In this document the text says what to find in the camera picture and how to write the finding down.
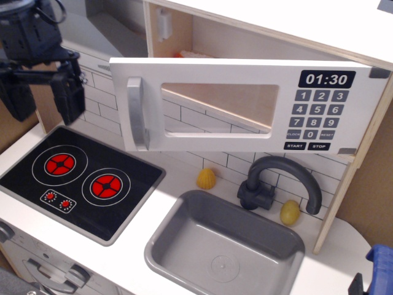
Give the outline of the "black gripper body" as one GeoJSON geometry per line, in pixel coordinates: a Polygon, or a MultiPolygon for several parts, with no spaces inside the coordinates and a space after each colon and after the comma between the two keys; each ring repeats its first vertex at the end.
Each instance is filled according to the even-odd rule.
{"type": "Polygon", "coordinates": [[[57,47],[33,60],[11,60],[1,49],[1,84],[3,85],[45,85],[57,74],[71,81],[72,86],[87,83],[80,70],[78,52],[57,47]]]}

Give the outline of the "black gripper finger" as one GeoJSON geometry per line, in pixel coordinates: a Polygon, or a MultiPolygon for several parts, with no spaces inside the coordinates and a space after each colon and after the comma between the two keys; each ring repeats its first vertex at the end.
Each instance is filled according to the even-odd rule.
{"type": "Polygon", "coordinates": [[[36,110],[33,94],[28,85],[1,82],[1,100],[19,122],[26,120],[36,110]]]}
{"type": "Polygon", "coordinates": [[[65,125],[71,125],[85,111],[84,88],[78,79],[56,73],[50,81],[58,112],[65,125]]]}

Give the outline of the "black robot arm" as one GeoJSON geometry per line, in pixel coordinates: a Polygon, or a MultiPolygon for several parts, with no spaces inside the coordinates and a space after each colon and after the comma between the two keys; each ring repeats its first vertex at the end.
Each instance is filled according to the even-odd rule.
{"type": "Polygon", "coordinates": [[[50,86],[65,125],[85,111],[80,55],[61,45],[57,4],[60,19],[50,1],[1,1],[1,100],[20,122],[36,110],[31,85],[50,86]]]}

